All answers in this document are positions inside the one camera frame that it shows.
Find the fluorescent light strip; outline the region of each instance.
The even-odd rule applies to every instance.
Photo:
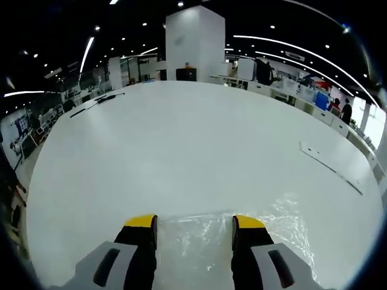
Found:
[[[4,97],[10,97],[11,95],[22,95],[22,94],[41,94],[44,91],[21,91],[21,92],[10,92],[5,94]]]
[[[283,44],[283,45],[287,45],[288,47],[293,47],[293,48],[297,48],[299,50],[302,50],[302,51],[305,51],[306,53],[309,53],[311,54],[312,56],[315,56],[315,57],[318,57],[319,59],[322,59],[323,61],[329,63],[330,65],[334,66],[335,68],[337,68],[339,71],[341,71],[342,73],[344,73],[347,77],[349,77],[352,81],[354,81],[355,84],[357,84],[366,94],[368,97],[371,98],[371,100],[375,103],[375,105],[380,108],[380,106],[378,105],[378,103],[375,101],[375,99],[372,97],[372,95],[366,90],[366,88],[361,84],[359,83],[353,76],[351,76],[350,74],[348,74],[344,69],[342,69],[341,67],[339,67],[338,65],[335,65],[333,62],[329,61],[328,59],[316,54],[316,53],[313,53],[309,50],[306,50],[305,48],[302,48],[302,47],[298,47],[297,45],[293,45],[293,44],[290,44],[290,43],[286,43],[286,42],[283,42],[283,41],[279,41],[279,40],[274,40],[274,39],[270,39],[270,38],[264,38],[264,37],[257,37],[257,36],[244,36],[244,35],[234,35],[235,38],[248,38],[248,39],[257,39],[257,40],[266,40],[266,41],[270,41],[270,42],[275,42],[277,44]]]
[[[140,55],[143,56],[144,54],[150,53],[151,51],[154,51],[154,50],[157,50],[157,49],[158,49],[158,47],[152,48],[151,50],[144,51]]]
[[[86,60],[87,54],[89,53],[89,49],[90,49],[91,44],[93,43],[93,41],[94,41],[94,37],[91,37],[89,39],[89,43],[87,44],[87,47],[86,47],[86,50],[85,50],[85,54],[83,55],[82,64],[80,65],[79,77],[80,77],[80,74],[83,71],[83,65],[85,64],[85,60]]]
[[[287,59],[285,57],[282,57],[282,56],[276,56],[275,54],[270,54],[270,53],[263,53],[262,51],[256,51],[255,53],[259,53],[259,54],[263,54],[265,56],[272,56],[272,57],[277,57],[279,59],[282,59],[282,60],[286,60],[288,62],[293,62],[297,65],[300,65],[300,66],[303,66],[304,68],[307,68],[307,69],[310,69],[311,71],[314,71],[315,73],[318,73],[320,75],[322,75],[323,77],[326,77],[328,80],[330,80],[331,82],[335,83],[337,86],[339,86],[340,88],[342,88],[344,91],[346,91],[347,93],[349,93],[350,96],[354,96],[354,94],[352,94],[349,90],[347,90],[346,88],[344,88],[342,85],[340,85],[339,83],[337,83],[335,80],[331,79],[330,77],[326,76],[325,74],[323,74],[322,72],[314,69],[314,68],[310,68],[309,66],[307,65],[304,65],[302,63],[299,63],[299,62],[295,62],[294,60],[291,60],[291,59]]]

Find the person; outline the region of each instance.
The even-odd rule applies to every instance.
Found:
[[[335,98],[334,101],[331,101],[328,107],[328,111],[332,110],[332,107],[335,107],[336,109],[340,110],[340,100],[338,98]]]
[[[23,206],[26,207],[27,204],[19,193],[18,187],[24,193],[27,193],[27,190],[18,180],[15,171],[13,171],[7,157],[5,157],[2,150],[0,150],[0,179],[5,184],[5,186],[20,200]]]
[[[350,105],[350,101],[347,98],[345,99],[345,105],[341,112],[341,120],[345,124],[349,125],[352,117],[352,107]]]

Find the black ceiling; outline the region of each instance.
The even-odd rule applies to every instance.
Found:
[[[12,80],[17,91],[54,90],[57,79],[47,80],[44,76],[61,67],[63,72],[59,76],[65,77],[68,74],[66,67],[74,62],[78,62],[79,70],[90,36],[96,38],[83,71],[95,67],[100,60],[106,62],[112,56],[128,55],[131,50],[138,54],[159,47],[158,54],[163,57],[163,23],[167,15],[180,10],[177,0],[119,0],[116,5],[109,5],[110,0],[7,2],[2,4],[2,11],[7,15],[2,25],[2,94],[13,91],[6,84],[5,76]],[[379,33],[384,31],[385,25],[383,6],[379,1],[358,4],[349,0],[298,1],[313,6],[340,24],[350,25],[352,30],[348,34],[343,34],[343,28],[337,23],[291,0],[183,2],[183,8],[201,4],[224,16],[226,42],[243,54],[257,56],[256,50],[278,55],[280,50],[294,52],[313,61],[310,66],[324,74],[333,78],[338,75],[337,81],[352,88],[352,92],[357,89],[348,77],[315,57],[275,43],[235,39],[234,34],[267,37],[306,48],[339,65],[371,90],[376,90],[376,84],[381,82],[384,46],[383,35]],[[100,26],[99,32],[94,30],[96,25]],[[371,62],[361,45],[370,53]],[[372,79],[364,78],[363,74],[371,74]],[[14,96],[8,102],[24,102],[32,97]]]

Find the desk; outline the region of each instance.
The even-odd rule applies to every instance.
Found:
[[[160,223],[230,213],[215,234],[216,222],[190,239],[160,233],[154,289],[177,289],[182,277],[195,282],[186,289],[233,289],[232,213],[261,218],[325,288],[343,287],[362,266],[383,220],[382,201],[366,158],[343,136],[296,108],[236,88],[165,81],[111,93],[120,92],[126,95],[74,118],[95,101],[64,114],[35,165],[27,235],[45,286],[65,283],[80,259],[145,213],[158,214]],[[359,180],[364,195],[301,152],[300,141]],[[214,244],[208,235],[221,237]],[[205,259],[199,251],[224,243],[225,255],[205,269],[195,264]],[[168,259],[167,248],[181,255]]]

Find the ceiling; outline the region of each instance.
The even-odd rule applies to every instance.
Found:
[[[167,15],[181,8],[177,0],[40,0],[8,1],[2,8],[8,18],[3,24],[1,93],[14,91],[6,82],[6,76],[16,91],[55,90],[58,79],[44,76],[62,68],[58,78],[69,71],[79,71],[89,37],[95,41],[88,54],[83,71],[103,65],[109,57],[144,52],[154,47],[160,58],[165,58],[165,29]],[[356,4],[353,1],[298,1],[271,0],[183,0],[184,7],[203,5],[226,19],[226,44],[234,53],[257,57],[256,50],[281,55],[281,50],[306,57],[306,64],[334,78],[353,93],[370,99],[345,74],[326,62],[298,49],[281,44],[253,39],[237,39],[233,35],[259,36],[281,40],[308,49],[343,68],[371,92],[382,82],[384,47],[378,31],[383,25],[381,4],[369,0]],[[347,24],[352,30],[343,34],[343,28],[313,8]],[[68,65],[77,62],[72,68]],[[29,102],[34,95],[16,95],[3,98],[2,107]]]

